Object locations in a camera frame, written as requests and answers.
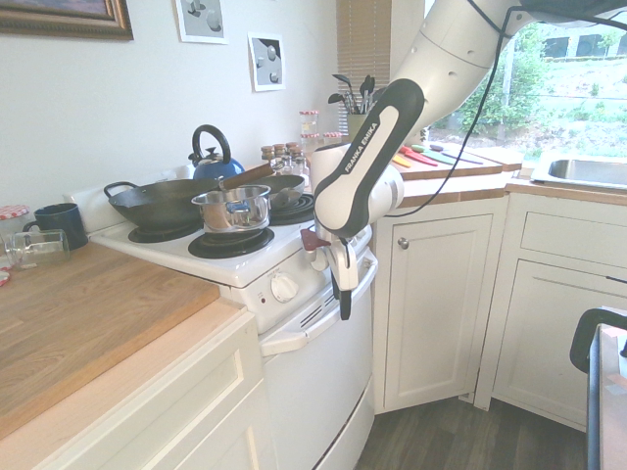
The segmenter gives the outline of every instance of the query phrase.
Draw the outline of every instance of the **oven door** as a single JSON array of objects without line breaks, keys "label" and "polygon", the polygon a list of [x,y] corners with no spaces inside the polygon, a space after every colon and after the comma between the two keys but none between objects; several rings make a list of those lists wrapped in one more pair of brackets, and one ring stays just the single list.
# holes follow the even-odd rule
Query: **oven door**
[{"label": "oven door", "polygon": [[[279,470],[313,469],[360,402],[372,371],[370,284],[377,267],[366,250],[348,321],[340,320],[329,285],[261,336]],[[367,436],[372,419],[362,422]]]}]

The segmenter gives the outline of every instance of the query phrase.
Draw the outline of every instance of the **window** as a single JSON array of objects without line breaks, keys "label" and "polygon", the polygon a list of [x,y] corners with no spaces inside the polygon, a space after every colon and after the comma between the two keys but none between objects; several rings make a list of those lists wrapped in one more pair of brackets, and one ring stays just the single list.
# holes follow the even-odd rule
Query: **window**
[{"label": "window", "polygon": [[[615,19],[627,23],[627,14]],[[468,145],[503,146],[531,162],[546,154],[627,157],[626,37],[604,25],[527,25],[501,54]],[[431,126],[430,140],[463,140],[486,80],[459,110]]]}]

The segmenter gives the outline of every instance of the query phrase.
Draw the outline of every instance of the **painting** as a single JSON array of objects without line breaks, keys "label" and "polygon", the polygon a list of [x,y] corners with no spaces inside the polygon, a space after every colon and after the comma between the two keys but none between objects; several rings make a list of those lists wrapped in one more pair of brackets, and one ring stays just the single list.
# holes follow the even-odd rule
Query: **painting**
[{"label": "painting", "polygon": [[224,36],[220,0],[175,0],[175,2],[181,41],[228,44]]},{"label": "painting", "polygon": [[0,32],[133,38],[126,0],[0,0]]},{"label": "painting", "polygon": [[278,34],[248,33],[255,91],[285,88],[285,48]]}]

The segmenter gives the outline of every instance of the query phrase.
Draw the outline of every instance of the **wooden floor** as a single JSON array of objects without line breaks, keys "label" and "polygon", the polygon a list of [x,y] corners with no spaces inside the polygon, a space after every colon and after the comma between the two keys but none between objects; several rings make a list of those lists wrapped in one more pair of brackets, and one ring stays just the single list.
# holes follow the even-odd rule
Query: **wooden floor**
[{"label": "wooden floor", "polygon": [[584,470],[585,434],[492,400],[380,414],[356,470]]}]

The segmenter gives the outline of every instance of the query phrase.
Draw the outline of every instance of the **white stove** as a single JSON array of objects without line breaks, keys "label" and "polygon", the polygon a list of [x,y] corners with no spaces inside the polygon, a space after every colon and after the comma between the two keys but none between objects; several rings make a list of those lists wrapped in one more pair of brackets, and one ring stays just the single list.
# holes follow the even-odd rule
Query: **white stove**
[{"label": "white stove", "polygon": [[[180,167],[137,178],[138,185],[189,177]],[[65,195],[78,204],[91,243],[218,284],[220,294],[255,315],[265,359],[265,384],[279,470],[353,468],[374,419],[370,283],[376,258],[367,247],[367,226],[351,240],[360,285],[352,293],[351,318],[341,321],[331,274],[313,268],[300,231],[312,221],[271,226],[272,240],[235,258],[197,258],[195,233],[159,243],[136,243],[136,226],[109,204],[102,188]]]}]

